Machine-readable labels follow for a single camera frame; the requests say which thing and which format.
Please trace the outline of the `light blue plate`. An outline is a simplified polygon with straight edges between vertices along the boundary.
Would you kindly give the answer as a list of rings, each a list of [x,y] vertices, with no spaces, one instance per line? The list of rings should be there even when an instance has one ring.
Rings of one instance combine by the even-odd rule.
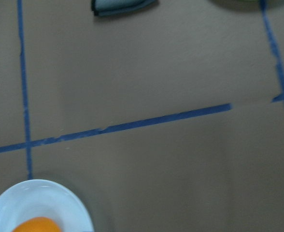
[[[20,182],[0,195],[0,232],[11,232],[38,217],[53,220],[63,232],[93,232],[91,216],[68,188],[50,180]]]

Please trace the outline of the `orange mandarin fruit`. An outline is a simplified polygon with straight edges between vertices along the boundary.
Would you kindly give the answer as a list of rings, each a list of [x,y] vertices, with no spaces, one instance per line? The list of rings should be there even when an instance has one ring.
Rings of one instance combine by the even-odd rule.
[[[61,232],[62,229],[47,217],[35,217],[27,220],[16,228],[13,232]]]

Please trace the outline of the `light green plate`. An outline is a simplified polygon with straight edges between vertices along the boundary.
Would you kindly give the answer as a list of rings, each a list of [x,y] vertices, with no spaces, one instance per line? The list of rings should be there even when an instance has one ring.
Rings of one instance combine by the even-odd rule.
[[[239,3],[254,3],[254,2],[260,2],[259,0],[213,0],[213,2],[221,4],[221,5],[236,5]],[[283,5],[284,4],[284,0],[265,0],[265,3],[267,5],[271,5],[271,6],[277,6],[277,5]]]

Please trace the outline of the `folded grey cloth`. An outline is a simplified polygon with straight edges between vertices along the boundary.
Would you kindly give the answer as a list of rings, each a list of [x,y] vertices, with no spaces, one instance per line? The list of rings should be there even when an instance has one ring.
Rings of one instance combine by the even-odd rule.
[[[155,2],[156,0],[92,0],[91,10],[94,16],[111,16],[133,12]]]

